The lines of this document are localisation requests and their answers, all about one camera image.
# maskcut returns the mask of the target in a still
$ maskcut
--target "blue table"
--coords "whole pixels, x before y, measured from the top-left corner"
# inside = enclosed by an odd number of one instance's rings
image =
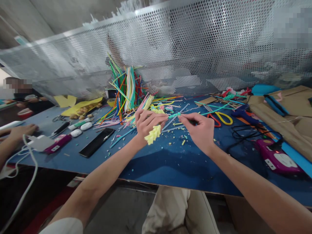
[[[189,110],[191,108],[196,108],[197,106],[194,104],[194,101],[200,101],[201,99],[203,98],[195,98],[188,101],[183,99],[181,102],[176,102],[175,105],[179,105],[183,108],[187,103],[190,103],[186,108],[186,110]],[[37,124],[43,131],[43,134],[49,136],[55,129],[63,124],[62,121],[53,123],[52,119],[64,110],[65,109],[59,107],[52,107],[27,119],[25,124]],[[109,108],[105,107],[94,111],[95,119],[103,116],[108,110]],[[200,111],[201,113],[207,112],[204,107],[199,107],[186,113],[194,111]],[[223,112],[230,115],[231,110],[224,110]],[[242,125],[239,120],[235,118],[233,118],[233,120],[234,124],[232,126]],[[215,128],[214,138],[216,139],[216,144],[222,149],[236,142],[232,137],[232,126],[222,124],[221,128]],[[123,135],[128,132],[129,129],[130,128],[127,127],[125,130],[121,130],[117,132],[117,135]],[[70,130],[68,129],[64,132],[64,134],[69,133]],[[112,149],[109,149],[111,140],[113,139],[113,137],[111,137],[91,158],[87,159],[79,155],[78,152],[98,134],[95,130],[89,129],[83,132],[79,137],[73,138],[57,153],[46,155],[44,153],[35,152],[35,157],[39,167],[89,174],[109,158],[107,150],[111,152],[112,156],[119,150],[119,147],[123,147],[127,144],[136,133],[136,130],[134,130],[125,137],[124,141],[119,141]],[[181,135],[188,137],[188,141],[185,142],[183,146],[181,145],[183,141],[180,137]],[[312,207],[312,182],[310,180],[289,179],[271,172],[271,170],[264,165],[259,152],[251,142],[244,142],[233,147],[230,153],[241,163],[267,178],[303,205]],[[19,159],[20,156],[16,156],[11,162],[16,162]],[[30,157],[24,159],[22,164],[34,165]],[[210,193],[242,196],[239,190],[216,164],[196,147],[188,135],[187,129],[177,129],[174,130],[173,133],[164,133],[153,145],[146,146],[142,149],[126,166],[119,178],[151,184],[196,189]]]

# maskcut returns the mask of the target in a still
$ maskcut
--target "orange scissors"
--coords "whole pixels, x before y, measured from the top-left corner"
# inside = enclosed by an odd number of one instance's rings
[[[209,112],[212,111],[212,109],[209,106],[204,105],[204,107],[206,108],[206,110],[208,110]],[[229,117],[227,114],[221,113],[221,112],[215,112],[216,115],[219,117],[219,119],[225,124],[225,125],[232,125],[233,124],[233,120],[231,117]],[[225,122],[224,119],[221,117],[221,115],[227,117],[229,119],[229,123]],[[207,118],[211,117],[215,122],[217,122],[218,125],[214,125],[214,127],[221,127],[221,123],[215,118],[213,117],[212,113],[207,115]]]

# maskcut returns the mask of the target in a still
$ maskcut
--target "scissors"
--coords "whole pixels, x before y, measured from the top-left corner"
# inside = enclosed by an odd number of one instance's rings
[[[56,122],[57,120],[66,121],[65,116],[58,115],[52,119],[52,122]]]
[[[209,112],[212,111],[212,109],[209,106],[203,105],[206,110],[208,110]],[[231,117],[229,117],[227,114],[221,113],[221,112],[215,112],[216,115],[219,117],[219,119],[221,120],[222,123],[224,123],[225,125],[232,125],[233,124],[233,120]],[[224,119],[221,117],[221,115],[227,117],[229,119],[229,123],[225,122]],[[214,121],[217,122],[218,125],[215,125],[214,127],[221,127],[221,123],[215,118],[213,117],[212,113],[207,115],[207,118],[211,117],[212,119],[214,119]]]

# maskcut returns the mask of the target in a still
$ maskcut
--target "blue tool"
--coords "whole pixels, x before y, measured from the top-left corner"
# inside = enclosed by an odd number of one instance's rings
[[[289,115],[289,112],[279,102],[277,102],[274,97],[268,94],[265,94],[263,96],[266,102],[270,105],[270,107],[272,107],[272,109],[276,113],[278,113],[281,116]]]
[[[257,125],[260,123],[260,121],[254,119],[253,117],[251,117],[251,116],[249,116],[249,115],[247,115],[246,109],[247,109],[248,107],[249,107],[248,104],[242,105],[242,106],[240,106],[239,108],[237,108],[235,111],[233,111],[233,112],[231,113],[231,115],[232,115],[233,117],[236,117],[236,118],[237,118],[237,117],[241,117],[241,118],[243,118],[244,120],[246,120],[248,123],[250,123],[252,126],[257,126]]]

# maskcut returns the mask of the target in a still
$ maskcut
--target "metal mesh screen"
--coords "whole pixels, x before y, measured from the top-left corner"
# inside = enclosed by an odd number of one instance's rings
[[[142,66],[138,74],[160,95],[272,84],[285,72],[300,72],[305,81],[311,48],[277,47],[273,16],[275,9],[302,13],[311,6],[303,0],[171,0],[1,51],[0,60],[50,98],[104,95],[111,88],[107,53],[120,66]]]

